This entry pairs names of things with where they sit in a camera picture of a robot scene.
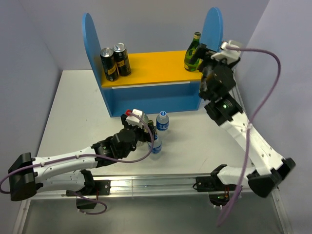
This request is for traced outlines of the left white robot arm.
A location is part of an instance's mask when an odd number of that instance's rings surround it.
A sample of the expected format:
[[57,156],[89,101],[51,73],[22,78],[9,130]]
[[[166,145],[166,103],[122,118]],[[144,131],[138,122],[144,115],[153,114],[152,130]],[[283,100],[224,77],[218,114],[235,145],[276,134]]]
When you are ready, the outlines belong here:
[[125,122],[123,126],[113,136],[80,151],[53,157],[21,154],[8,170],[11,201],[57,190],[91,194],[95,182],[90,169],[125,163],[125,158],[136,150],[139,141],[154,141],[155,131],[151,124],[137,126]]

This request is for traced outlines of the green Perrier bottle yellow label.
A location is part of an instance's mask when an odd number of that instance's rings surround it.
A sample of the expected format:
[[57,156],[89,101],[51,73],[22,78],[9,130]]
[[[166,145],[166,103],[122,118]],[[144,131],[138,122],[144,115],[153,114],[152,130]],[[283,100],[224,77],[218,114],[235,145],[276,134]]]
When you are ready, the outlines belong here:
[[201,37],[200,32],[194,33],[193,40],[185,53],[184,68],[189,72],[196,71],[199,65],[199,59],[192,60],[192,57],[195,55],[197,47],[199,46],[200,37]]

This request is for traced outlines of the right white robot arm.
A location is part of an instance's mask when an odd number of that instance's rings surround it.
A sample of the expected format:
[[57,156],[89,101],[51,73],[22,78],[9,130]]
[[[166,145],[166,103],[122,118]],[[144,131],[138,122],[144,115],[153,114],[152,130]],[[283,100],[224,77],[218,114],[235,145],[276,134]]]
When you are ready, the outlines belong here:
[[231,167],[222,164],[207,178],[196,178],[199,192],[248,187],[259,197],[267,197],[295,167],[292,158],[275,151],[253,127],[254,116],[247,117],[243,107],[230,91],[236,86],[233,67],[240,61],[241,49],[232,41],[224,42],[216,52],[201,43],[191,62],[201,59],[202,73],[199,97],[208,101],[205,110],[219,127],[224,129],[245,151],[245,164]]

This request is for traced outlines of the green Perrier bottle red label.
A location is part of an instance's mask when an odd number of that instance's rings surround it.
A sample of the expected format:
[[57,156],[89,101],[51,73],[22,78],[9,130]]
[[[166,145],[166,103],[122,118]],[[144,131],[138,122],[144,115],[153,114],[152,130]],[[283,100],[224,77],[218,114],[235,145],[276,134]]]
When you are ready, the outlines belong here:
[[156,126],[154,125],[154,122],[153,120],[148,120],[148,127],[149,129],[151,130],[151,132],[153,133],[153,135],[157,135],[157,128]]

